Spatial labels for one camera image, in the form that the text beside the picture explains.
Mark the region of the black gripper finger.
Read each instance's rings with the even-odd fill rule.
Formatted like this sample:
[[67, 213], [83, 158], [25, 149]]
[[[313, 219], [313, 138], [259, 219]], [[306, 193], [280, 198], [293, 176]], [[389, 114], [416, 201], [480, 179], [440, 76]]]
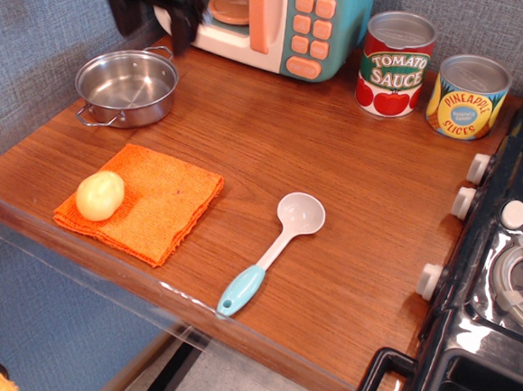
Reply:
[[122, 36], [131, 35], [140, 27], [143, 16], [137, 0], [108, 0], [108, 3]]
[[193, 12], [177, 7], [169, 11], [173, 53], [175, 56], [184, 54], [192, 42], [196, 40], [199, 26], [206, 20], [206, 10]]

